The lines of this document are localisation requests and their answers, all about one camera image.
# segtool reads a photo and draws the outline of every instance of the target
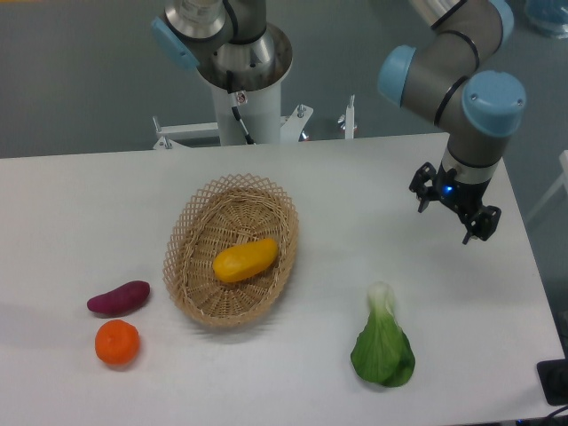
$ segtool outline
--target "yellow fruit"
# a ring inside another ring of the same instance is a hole
[[[223,282],[238,282],[268,269],[278,256],[272,238],[251,241],[223,250],[213,261],[213,271]]]

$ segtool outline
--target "green leafy vegetable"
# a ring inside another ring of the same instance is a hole
[[[415,358],[408,338],[394,318],[394,292],[379,282],[368,291],[371,313],[351,352],[357,375],[371,383],[398,387],[412,376]]]

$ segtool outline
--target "fake fruit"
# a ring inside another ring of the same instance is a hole
[[[238,282],[268,269],[277,256],[278,243],[272,238],[251,241],[219,253],[213,271],[223,282]]]
[[[97,356],[111,366],[128,364],[136,357],[139,348],[138,331],[121,319],[112,319],[103,324],[95,337]]]
[[[122,315],[142,306],[149,295],[150,284],[145,281],[131,281],[104,295],[93,297],[87,302],[87,308],[103,315]]]
[[[389,284],[379,282],[367,295],[371,312],[351,353],[351,363],[366,382],[402,386],[410,380],[416,360],[394,318],[394,292]]]

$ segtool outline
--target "wicker basket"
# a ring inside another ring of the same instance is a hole
[[[211,326],[237,326],[265,313],[288,280],[296,257],[298,217],[292,200],[267,178],[227,176],[198,191],[171,235],[164,281],[176,306]],[[234,285],[213,273],[213,260],[235,244],[274,238],[278,258],[265,272]]]

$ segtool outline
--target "purple sweet potato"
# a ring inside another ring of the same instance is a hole
[[[145,281],[131,281],[104,295],[93,297],[87,302],[87,308],[103,315],[122,315],[142,306],[149,295],[150,284]]]

